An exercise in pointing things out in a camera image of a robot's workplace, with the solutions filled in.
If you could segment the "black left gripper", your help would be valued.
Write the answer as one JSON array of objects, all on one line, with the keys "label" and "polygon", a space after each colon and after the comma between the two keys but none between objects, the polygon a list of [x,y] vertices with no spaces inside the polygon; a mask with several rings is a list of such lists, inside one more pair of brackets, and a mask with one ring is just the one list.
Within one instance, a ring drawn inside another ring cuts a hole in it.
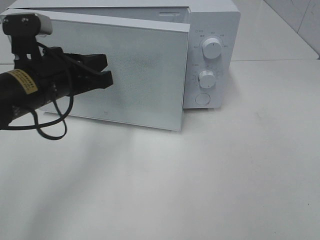
[{"label": "black left gripper", "polygon": [[17,53],[14,68],[34,76],[43,91],[54,84],[59,96],[71,97],[114,84],[111,71],[104,71],[108,66],[105,54],[64,53],[60,47],[36,46],[30,56]]}]

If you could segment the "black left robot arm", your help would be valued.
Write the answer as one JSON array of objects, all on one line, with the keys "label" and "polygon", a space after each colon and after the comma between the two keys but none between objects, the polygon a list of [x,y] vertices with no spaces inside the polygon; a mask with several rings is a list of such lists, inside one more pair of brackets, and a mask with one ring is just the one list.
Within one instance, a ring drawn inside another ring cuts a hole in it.
[{"label": "black left robot arm", "polygon": [[13,70],[0,75],[0,128],[14,130],[10,123],[63,97],[72,98],[113,85],[105,70],[107,56],[64,53],[60,47],[45,47],[40,60],[19,60]]}]

